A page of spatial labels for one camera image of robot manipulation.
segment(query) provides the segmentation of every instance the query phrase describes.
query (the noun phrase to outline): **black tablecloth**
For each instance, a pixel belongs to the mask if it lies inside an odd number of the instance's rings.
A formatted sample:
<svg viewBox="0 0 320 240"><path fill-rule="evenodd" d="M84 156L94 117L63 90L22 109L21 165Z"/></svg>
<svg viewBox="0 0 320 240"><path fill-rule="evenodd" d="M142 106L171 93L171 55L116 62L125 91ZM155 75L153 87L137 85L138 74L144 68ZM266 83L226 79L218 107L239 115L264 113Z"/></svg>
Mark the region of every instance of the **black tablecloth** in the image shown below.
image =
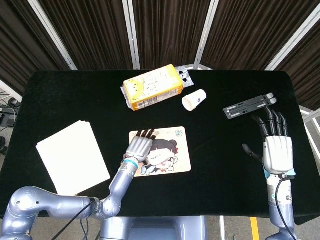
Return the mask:
<svg viewBox="0 0 320 240"><path fill-rule="evenodd" d="M292 82L285 72L191 70L194 86L134 112L127 107L120 86L124 80L145 72L36 72L27 85L0 174L0 214L4 215L14 191L23 186L56 193L36 145L82 120L92 126L111 178L128 147L130 131L185 127L192 170L135 178L123 199L120 216L268 217L263 167L242 149L242 144L247 143L262 153L259 127L250 114L227 120L223 108L274 93L278 102L272 108L287 117L293 141L296 223L320 215L320 177ZM198 89L206 91L207 99L189 112L181 99ZM263 110L255 114L266 119ZM85 147L84 138L79 151ZM103 199L109 194L110 182L111 179L79 195Z"/></svg>

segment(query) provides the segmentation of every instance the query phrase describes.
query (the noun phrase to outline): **anime character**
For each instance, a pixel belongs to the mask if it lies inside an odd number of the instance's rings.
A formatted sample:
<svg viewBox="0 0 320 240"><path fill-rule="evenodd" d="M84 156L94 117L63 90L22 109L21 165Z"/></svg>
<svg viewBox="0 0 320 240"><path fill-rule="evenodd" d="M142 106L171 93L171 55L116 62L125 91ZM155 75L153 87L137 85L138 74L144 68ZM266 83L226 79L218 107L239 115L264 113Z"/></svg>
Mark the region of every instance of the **anime character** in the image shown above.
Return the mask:
<svg viewBox="0 0 320 240"><path fill-rule="evenodd" d="M167 170L169 172L174 171L174 164L178 161L178 158L175 156L178 153L178 148L176 147L177 142L175 140L154 140L147 157L149 165L142 166L141 175L150 175L157 171L161 171L162 173L165 173Z"/></svg>

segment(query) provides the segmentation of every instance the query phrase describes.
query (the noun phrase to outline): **gray robot arm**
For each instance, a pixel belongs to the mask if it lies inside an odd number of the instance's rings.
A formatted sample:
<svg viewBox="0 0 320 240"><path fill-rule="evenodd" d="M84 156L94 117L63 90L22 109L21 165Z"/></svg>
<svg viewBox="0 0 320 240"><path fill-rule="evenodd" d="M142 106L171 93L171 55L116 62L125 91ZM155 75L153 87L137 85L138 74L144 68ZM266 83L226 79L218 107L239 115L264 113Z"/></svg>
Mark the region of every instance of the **gray robot arm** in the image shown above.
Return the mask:
<svg viewBox="0 0 320 240"><path fill-rule="evenodd" d="M265 110L270 123L270 133L260 117L252 117L260 126L263 137L263 157L251 151L246 144L243 144L242 147L249 156L263 163L265 170L269 173L267 177L269 215L272 224L279 228L279 233L268 237L267 240L297 240L290 181L294 177L287 175L294 168L292 140L288 137L285 117L281 113L271 111L268 107L265 107ZM277 202L283 219L276 203L277 187Z"/></svg>
<svg viewBox="0 0 320 240"><path fill-rule="evenodd" d="M92 216L102 220L116 216L138 170L138 163L146 160L152 142L156 138L152 135L153 130L150 130L148 135L147 132L147 130L143 133L139 131L133 138L109 186L110 195L101 201L95 197L60 196L34 186L17 190L12 195L5 212L0 240L32 240L30 232L40 211L47 211L53 218L72 219L90 205L77 218Z"/></svg>

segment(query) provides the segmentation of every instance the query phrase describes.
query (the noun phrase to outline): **black wire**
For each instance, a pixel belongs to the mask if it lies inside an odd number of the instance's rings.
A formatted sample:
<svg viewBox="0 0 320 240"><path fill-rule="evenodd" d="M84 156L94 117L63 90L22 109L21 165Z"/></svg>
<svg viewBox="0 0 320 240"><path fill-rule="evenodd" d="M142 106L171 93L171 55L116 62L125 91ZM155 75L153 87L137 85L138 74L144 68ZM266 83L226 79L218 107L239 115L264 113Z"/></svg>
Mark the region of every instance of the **black wire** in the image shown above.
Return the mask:
<svg viewBox="0 0 320 240"><path fill-rule="evenodd" d="M89 233L89 221L88 221L88 218L85 219L86 220L86 230L85 230L85 227L82 223L82 218L80 219L80 225L81 225L81 228L82 228L82 231L84 233L84 237L83 237L83 240L88 240L88 233Z"/></svg>
<svg viewBox="0 0 320 240"><path fill-rule="evenodd" d="M95 240L100 240L101 231L99 231L98 235L96 236Z"/></svg>
<svg viewBox="0 0 320 240"><path fill-rule="evenodd" d="M12 128L12 126L6 126L4 129L1 129L1 130L0 130L0 133L1 133L3 130L7 129L7 128Z"/></svg>
<svg viewBox="0 0 320 240"><path fill-rule="evenodd" d="M57 239L60 234L62 234L64 232L64 230L67 229L67 227L69 227L69 225L80 215L82 214L88 207L90 207L93 203L95 203L96 201L95 200L92 200L87 206L85 206L80 212L78 212L77 215L75 215L71 220L70 222L68 222L53 238L52 240L55 240Z"/></svg>
<svg viewBox="0 0 320 240"><path fill-rule="evenodd" d="M3 101L3 102L5 102L5 104L8 104L4 99L0 99L0 101Z"/></svg>
<svg viewBox="0 0 320 240"><path fill-rule="evenodd" d="M19 107L9 106L8 104L4 105L2 103L0 103L0 106L2 108L8 108L8 109L19 109Z"/></svg>
<svg viewBox="0 0 320 240"><path fill-rule="evenodd" d="M7 104L12 108L19 108L21 105L21 102L19 102L18 100L12 97L9 99Z"/></svg>
<svg viewBox="0 0 320 240"><path fill-rule="evenodd" d="M11 107L11 106L8 106L8 105L2 105L2 104L0 104L0 108L1 109L12 109L14 112L15 112L15 116L17 117L17 115L18 115L18 112L16 111L16 109L14 109L13 107Z"/></svg>
<svg viewBox="0 0 320 240"><path fill-rule="evenodd" d="M278 203L278 191L279 191L279 188L280 188L280 185L282 184L284 180L281 179L280 182L278 183L278 186L276 187L275 189L275 204L276 204L276 208L278 209L278 212L279 212L279 215L280 215L280 218L282 219L282 222L285 226L285 229L288 231L288 233L291 235L291 237L293 238L293 240L297 240L294 236L294 234L291 232L290 228L288 227L286 221L285 221L285 218L284 216L282 215L282 212L280 210L280 206L279 206L279 203Z"/></svg>

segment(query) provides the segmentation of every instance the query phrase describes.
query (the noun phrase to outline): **white paper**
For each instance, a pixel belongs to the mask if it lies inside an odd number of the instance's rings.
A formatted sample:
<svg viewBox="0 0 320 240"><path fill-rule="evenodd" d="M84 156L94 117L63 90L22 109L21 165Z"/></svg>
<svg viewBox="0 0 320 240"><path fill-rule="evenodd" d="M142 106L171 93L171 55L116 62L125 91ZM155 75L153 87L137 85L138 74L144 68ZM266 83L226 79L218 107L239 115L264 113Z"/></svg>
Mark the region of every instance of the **white paper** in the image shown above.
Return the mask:
<svg viewBox="0 0 320 240"><path fill-rule="evenodd" d="M110 179L89 122L78 121L36 148L59 195L74 196Z"/></svg>

